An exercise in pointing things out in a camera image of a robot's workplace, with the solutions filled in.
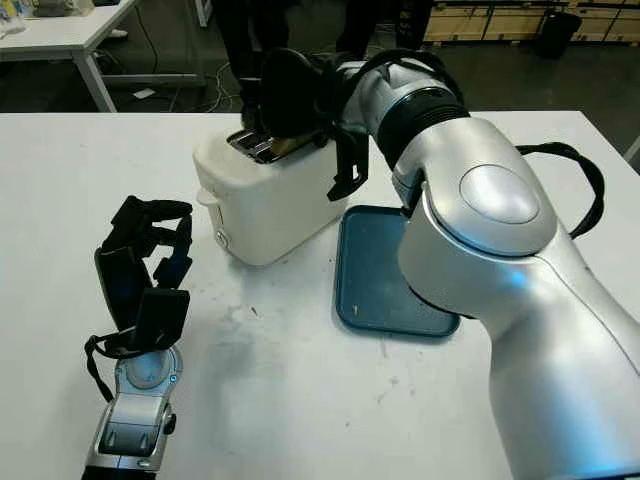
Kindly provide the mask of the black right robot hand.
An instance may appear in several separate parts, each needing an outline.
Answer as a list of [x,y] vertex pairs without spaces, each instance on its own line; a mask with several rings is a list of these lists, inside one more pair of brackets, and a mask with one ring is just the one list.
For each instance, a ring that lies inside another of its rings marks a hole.
[[239,78],[244,129],[274,138],[327,132],[331,76],[357,57],[347,51],[305,54],[276,48],[262,56],[258,71]]

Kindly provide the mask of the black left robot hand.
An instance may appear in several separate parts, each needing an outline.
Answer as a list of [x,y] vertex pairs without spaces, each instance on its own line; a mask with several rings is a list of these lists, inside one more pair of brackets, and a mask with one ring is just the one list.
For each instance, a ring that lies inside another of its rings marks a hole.
[[192,211],[187,202],[130,195],[114,215],[94,260],[118,330],[184,322],[190,295],[180,284],[192,265]]

